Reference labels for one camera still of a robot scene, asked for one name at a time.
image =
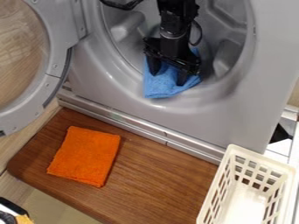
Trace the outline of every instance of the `robotic arm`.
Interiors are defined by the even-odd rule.
[[[130,11],[143,0],[133,0],[126,4],[100,0],[107,6]],[[189,75],[199,74],[201,59],[190,49],[191,25],[194,23],[200,30],[200,25],[195,22],[199,6],[196,0],[157,0],[161,15],[160,38],[145,38],[144,53],[149,64],[149,71],[156,75],[162,62],[173,65],[178,69],[177,85],[183,86]]]

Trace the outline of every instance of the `washing machine door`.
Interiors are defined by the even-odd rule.
[[[1,1],[0,136],[38,118],[55,96],[85,35],[80,13],[79,0]]]

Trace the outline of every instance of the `metal bracket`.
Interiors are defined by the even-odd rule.
[[[79,39],[87,35],[87,24],[82,9],[82,0],[70,0],[73,10],[73,19],[76,24]]]

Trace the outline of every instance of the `washing machine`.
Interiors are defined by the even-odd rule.
[[[0,17],[20,19],[0,24],[0,39],[12,41],[3,35],[17,29],[24,36],[14,39],[21,49],[0,52],[0,71],[11,66],[2,86],[13,77],[20,89],[1,93],[0,136],[28,125],[57,96],[62,106],[217,164],[228,144],[264,152],[299,73],[297,0],[198,0],[202,81],[167,99],[143,97],[143,38],[160,24],[155,0],[129,11],[99,0],[24,0],[30,16],[2,1]],[[31,66],[14,69],[20,55]]]

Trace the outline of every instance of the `door glass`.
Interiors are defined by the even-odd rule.
[[[38,16],[22,0],[1,0],[0,4],[0,109],[3,109],[45,69],[48,39]]]

